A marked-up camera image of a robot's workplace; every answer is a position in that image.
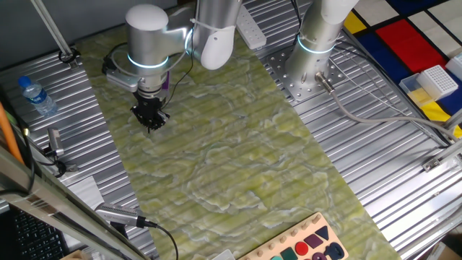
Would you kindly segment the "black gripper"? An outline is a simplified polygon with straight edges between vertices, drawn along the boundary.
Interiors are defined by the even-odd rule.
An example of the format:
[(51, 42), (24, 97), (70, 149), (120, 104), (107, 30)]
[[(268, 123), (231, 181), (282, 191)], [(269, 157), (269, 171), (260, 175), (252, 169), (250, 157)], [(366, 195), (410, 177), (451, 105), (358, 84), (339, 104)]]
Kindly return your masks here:
[[(136, 92), (135, 98), (137, 105), (133, 106), (130, 111), (148, 131), (161, 128), (170, 119), (170, 115), (162, 111), (163, 102), (158, 97), (145, 98)], [(145, 119), (142, 113), (148, 113), (148, 120)]]

